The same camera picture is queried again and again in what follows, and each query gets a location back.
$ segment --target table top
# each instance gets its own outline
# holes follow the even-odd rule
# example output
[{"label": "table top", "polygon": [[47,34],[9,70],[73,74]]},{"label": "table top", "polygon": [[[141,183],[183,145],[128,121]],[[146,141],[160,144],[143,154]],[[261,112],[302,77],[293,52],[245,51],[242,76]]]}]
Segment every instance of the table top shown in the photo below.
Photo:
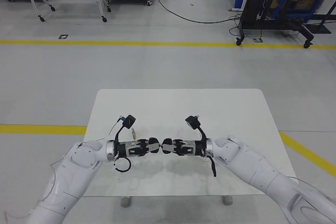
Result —
[{"label": "table top", "polygon": [[[120,115],[133,115],[136,138],[201,139],[185,119],[199,115],[208,138],[235,136],[264,155],[287,176],[295,176],[263,93],[257,89],[139,89],[100,90],[88,123],[85,141],[114,139]],[[133,140],[123,129],[120,141]],[[120,173],[113,163],[102,164],[85,196],[169,196],[263,194],[222,165],[213,177],[210,161],[197,156],[157,154],[130,158],[132,168]],[[121,170],[126,160],[118,160]]]}]

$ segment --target white casing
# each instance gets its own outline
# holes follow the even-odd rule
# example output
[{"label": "white casing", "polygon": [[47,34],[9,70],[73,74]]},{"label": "white casing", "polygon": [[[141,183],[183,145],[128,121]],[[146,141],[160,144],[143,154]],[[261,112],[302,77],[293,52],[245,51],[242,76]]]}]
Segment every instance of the white casing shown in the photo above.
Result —
[{"label": "white casing", "polygon": [[108,162],[107,156],[100,151],[106,148],[99,142],[76,143],[55,169],[56,180],[55,175],[49,180],[43,196],[48,197],[34,208],[27,223],[61,224],[86,192],[101,161]]},{"label": "white casing", "polygon": [[220,138],[211,142],[214,159],[272,198],[289,223],[336,223],[336,203],[332,199],[292,181],[276,170],[264,156],[236,138]]}]

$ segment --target floor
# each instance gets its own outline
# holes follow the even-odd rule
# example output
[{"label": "floor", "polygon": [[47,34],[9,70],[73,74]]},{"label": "floor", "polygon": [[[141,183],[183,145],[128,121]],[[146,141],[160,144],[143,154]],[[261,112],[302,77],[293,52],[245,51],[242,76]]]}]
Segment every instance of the floor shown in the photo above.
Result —
[{"label": "floor", "polygon": [[[0,40],[160,41],[234,43],[234,22],[215,25],[182,20],[158,1],[112,4],[107,23],[95,1],[0,1]],[[170,10],[199,21],[224,20],[231,1],[162,0]],[[315,45],[336,45],[331,35],[315,35]],[[254,43],[260,31],[247,31]],[[87,125],[96,93],[102,88],[259,88],[279,130],[336,166],[336,50],[296,49],[304,39],[262,31],[258,44],[236,47],[20,45],[0,44],[0,124]],[[25,215],[41,197],[49,165],[83,136],[0,134],[0,224],[4,211]],[[336,180],[286,146],[296,175],[336,198]],[[25,220],[9,218],[8,223]],[[119,198],[84,197],[69,223],[287,223],[265,195],[219,197],[135,197],[120,207]]]}]

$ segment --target yellow floor line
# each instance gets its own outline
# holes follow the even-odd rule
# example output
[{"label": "yellow floor line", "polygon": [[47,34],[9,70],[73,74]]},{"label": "yellow floor line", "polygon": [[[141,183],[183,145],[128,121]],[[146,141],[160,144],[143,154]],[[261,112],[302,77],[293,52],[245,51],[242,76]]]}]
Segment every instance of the yellow floor line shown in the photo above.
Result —
[{"label": "yellow floor line", "polygon": [[86,126],[0,124],[0,134],[77,134],[85,135]]},{"label": "yellow floor line", "polygon": [[[0,45],[81,45],[81,46],[184,46],[209,48],[275,48],[303,49],[302,44],[249,44],[208,42],[159,42],[159,41],[95,41],[95,40],[0,40]],[[336,50],[336,45],[312,45],[309,49]]]},{"label": "yellow floor line", "polygon": [[[0,124],[0,134],[69,134],[85,135],[86,126],[64,125],[25,125],[25,124]],[[336,167],[313,151],[299,144],[283,132],[280,132],[282,142],[298,152],[301,156],[310,160],[316,166],[325,170],[336,178]]]},{"label": "yellow floor line", "polygon": [[322,157],[317,155],[316,153],[310,151],[305,146],[301,145],[300,143],[296,142],[294,139],[290,138],[286,134],[280,132],[282,142],[287,145],[288,147],[295,150],[301,156],[305,157],[306,159],[310,160],[316,166],[320,167],[321,169],[325,170],[328,174],[334,176],[336,178],[336,167],[332,165],[330,162],[324,160]]}]

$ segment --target black metal frame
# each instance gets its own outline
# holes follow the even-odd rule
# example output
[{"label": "black metal frame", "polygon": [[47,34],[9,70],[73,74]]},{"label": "black metal frame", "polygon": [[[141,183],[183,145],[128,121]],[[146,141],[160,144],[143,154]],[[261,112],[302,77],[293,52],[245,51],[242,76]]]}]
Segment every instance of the black metal frame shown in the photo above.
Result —
[{"label": "black metal frame", "polygon": [[318,25],[305,25],[306,28],[308,28],[308,30],[310,30],[311,33],[313,34],[331,34],[331,31],[328,30],[325,26],[324,23],[326,22],[326,20],[330,17],[332,11],[336,8],[336,1],[334,2],[334,4],[332,5],[332,7],[330,8],[330,10],[328,11],[328,13],[324,16],[323,20],[321,21],[320,24]]},{"label": "black metal frame", "polygon": [[296,22],[293,19],[286,18],[286,12],[289,9],[292,0],[287,0],[286,4],[280,12],[279,18],[276,20],[265,20],[267,16],[267,10],[270,8],[273,0],[266,1],[264,5],[264,10],[260,20],[256,17],[261,13],[261,5],[264,0],[247,0],[244,10],[240,17],[240,22],[238,25],[240,38],[236,38],[236,45],[240,45],[245,39],[244,29],[248,30],[292,30],[298,31],[301,35],[306,38],[304,48],[308,48],[312,43],[314,36],[306,28],[303,27],[301,23]]}]

